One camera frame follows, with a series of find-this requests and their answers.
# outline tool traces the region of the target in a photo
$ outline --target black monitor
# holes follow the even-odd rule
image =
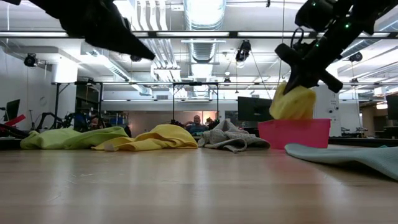
[[[398,96],[386,96],[388,119],[398,119]]]
[[[274,119],[269,113],[272,100],[238,97],[239,121],[269,121]]]
[[[20,100],[14,100],[7,103],[6,107],[7,113],[4,115],[4,121],[10,121],[12,119],[17,118],[19,110],[19,102]]]

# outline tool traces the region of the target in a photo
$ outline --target light green cloth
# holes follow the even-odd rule
[[[398,147],[316,149],[299,144],[288,144],[285,149],[287,154],[310,162],[335,165],[359,162],[398,180]]]
[[[80,133],[70,128],[54,129],[38,133],[32,131],[21,141],[22,149],[89,149],[102,142],[127,137],[121,127],[112,127]]]

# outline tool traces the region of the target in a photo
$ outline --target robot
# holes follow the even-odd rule
[[[19,5],[22,0],[3,0]],[[130,23],[123,18],[114,0],[29,0],[48,15],[58,19],[70,37],[84,38],[87,43],[131,58],[153,60],[155,55],[137,38]]]
[[[375,21],[396,5],[397,0],[308,0],[296,14],[295,23],[325,34],[310,44],[301,43],[301,38],[290,47],[280,44],[275,49],[292,70],[284,95],[299,85],[318,86],[319,80],[338,93],[343,84],[325,69],[341,59],[340,54],[362,32],[372,35]]]

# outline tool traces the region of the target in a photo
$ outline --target wooden tabletop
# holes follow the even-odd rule
[[[281,150],[2,151],[0,223],[398,223],[398,183]]]

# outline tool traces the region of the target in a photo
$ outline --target pink plastic basket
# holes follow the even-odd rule
[[[285,149],[289,143],[327,148],[330,119],[272,120],[258,125],[260,138],[272,149]]]

